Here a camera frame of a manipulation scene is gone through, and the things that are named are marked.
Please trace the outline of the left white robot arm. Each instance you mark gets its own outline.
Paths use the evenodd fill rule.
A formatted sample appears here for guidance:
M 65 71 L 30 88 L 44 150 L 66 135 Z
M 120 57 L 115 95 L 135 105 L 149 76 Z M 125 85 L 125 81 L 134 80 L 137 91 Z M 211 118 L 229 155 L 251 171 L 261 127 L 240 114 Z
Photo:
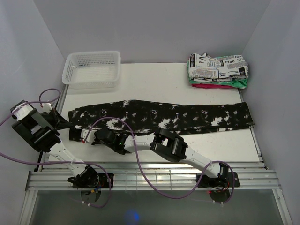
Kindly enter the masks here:
M 45 152 L 57 160 L 67 161 L 66 167 L 73 174 L 68 178 L 74 188 L 95 188 L 100 184 L 96 170 L 67 150 L 60 139 L 61 129 L 71 128 L 50 103 L 42 104 L 43 112 L 39 113 L 29 102 L 21 101 L 10 109 L 16 122 L 12 125 L 35 151 Z

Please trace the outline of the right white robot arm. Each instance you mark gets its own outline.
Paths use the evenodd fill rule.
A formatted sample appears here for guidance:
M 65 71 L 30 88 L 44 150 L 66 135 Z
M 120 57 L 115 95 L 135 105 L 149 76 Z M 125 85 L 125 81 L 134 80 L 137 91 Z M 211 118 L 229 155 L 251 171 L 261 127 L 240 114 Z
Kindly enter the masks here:
M 200 187 L 228 188 L 232 186 L 232 173 L 224 163 L 213 163 L 209 158 L 194 151 L 184 138 L 166 129 L 144 136 L 132 137 L 116 134 L 108 128 L 92 130 L 84 137 L 91 145 L 102 144 L 114 152 L 125 155 L 135 151 L 151 150 L 163 159 L 173 163 L 185 163 L 202 172 Z

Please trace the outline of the black white patterned trousers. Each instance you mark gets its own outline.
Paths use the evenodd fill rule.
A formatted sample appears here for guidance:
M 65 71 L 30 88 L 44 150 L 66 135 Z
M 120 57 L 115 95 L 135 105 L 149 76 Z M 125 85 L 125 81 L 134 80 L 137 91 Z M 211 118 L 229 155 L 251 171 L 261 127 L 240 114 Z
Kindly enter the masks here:
M 124 100 L 82 106 L 68 112 L 71 141 L 80 141 L 83 129 L 109 128 L 117 134 L 148 135 L 159 128 L 179 135 L 205 134 L 252 128 L 254 121 L 245 102 L 225 105 L 179 105 Z

